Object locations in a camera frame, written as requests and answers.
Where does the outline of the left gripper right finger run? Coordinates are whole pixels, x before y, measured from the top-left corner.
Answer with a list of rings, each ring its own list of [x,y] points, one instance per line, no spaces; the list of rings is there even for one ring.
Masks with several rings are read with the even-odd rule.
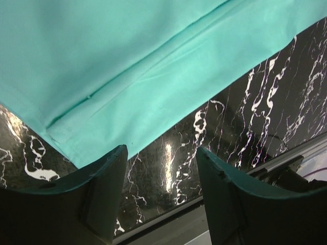
[[[326,244],[326,182],[285,176],[279,186],[196,153],[212,244]]]

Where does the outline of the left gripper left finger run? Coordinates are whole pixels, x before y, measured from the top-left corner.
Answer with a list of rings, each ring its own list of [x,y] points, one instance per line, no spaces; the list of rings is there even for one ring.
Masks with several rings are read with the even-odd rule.
[[[1,244],[112,244],[128,150],[38,188],[1,189]]]

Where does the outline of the teal t shirt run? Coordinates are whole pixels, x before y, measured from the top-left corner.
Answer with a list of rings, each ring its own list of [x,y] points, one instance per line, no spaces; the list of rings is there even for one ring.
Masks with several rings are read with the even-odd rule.
[[[1,104],[82,168],[144,149],[326,1],[1,1]]]

